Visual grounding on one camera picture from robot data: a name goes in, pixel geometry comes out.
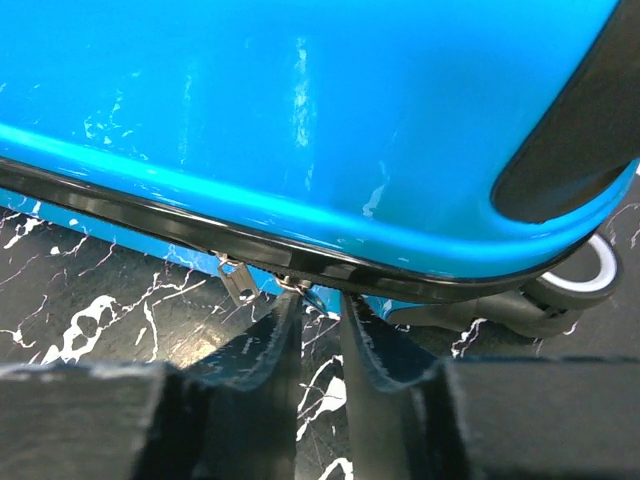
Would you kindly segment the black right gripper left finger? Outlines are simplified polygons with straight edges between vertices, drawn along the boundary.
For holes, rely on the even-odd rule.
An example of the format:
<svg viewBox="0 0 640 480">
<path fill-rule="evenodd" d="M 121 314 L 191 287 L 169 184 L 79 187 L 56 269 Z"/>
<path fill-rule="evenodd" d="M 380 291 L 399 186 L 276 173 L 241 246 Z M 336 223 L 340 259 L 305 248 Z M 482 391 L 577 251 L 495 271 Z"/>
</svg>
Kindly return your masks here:
<svg viewBox="0 0 640 480">
<path fill-rule="evenodd" d="M 280 295 L 243 334 L 169 363 L 1 368 L 5 479 L 290 479 L 302 299 Z"/>
</svg>

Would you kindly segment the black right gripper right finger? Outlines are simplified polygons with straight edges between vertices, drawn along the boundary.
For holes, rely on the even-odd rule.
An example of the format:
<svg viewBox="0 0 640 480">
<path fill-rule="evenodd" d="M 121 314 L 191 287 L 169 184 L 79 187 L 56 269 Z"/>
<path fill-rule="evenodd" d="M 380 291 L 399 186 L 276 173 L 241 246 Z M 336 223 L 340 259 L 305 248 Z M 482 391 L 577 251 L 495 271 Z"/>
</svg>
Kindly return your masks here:
<svg viewBox="0 0 640 480">
<path fill-rule="evenodd" d="M 635 479 L 639 363 L 435 357 L 341 298 L 358 479 Z"/>
</svg>

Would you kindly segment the blue fish-print suitcase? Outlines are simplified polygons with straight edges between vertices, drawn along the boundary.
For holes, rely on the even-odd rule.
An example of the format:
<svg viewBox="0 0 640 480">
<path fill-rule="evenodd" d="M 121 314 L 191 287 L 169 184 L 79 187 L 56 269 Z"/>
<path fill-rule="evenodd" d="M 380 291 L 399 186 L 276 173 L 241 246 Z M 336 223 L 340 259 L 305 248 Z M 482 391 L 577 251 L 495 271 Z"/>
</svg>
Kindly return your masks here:
<svg viewBox="0 0 640 480">
<path fill-rule="evenodd" d="M 1 202 L 395 324 L 554 336 L 616 289 L 635 1 L 5 1 Z"/>
</svg>

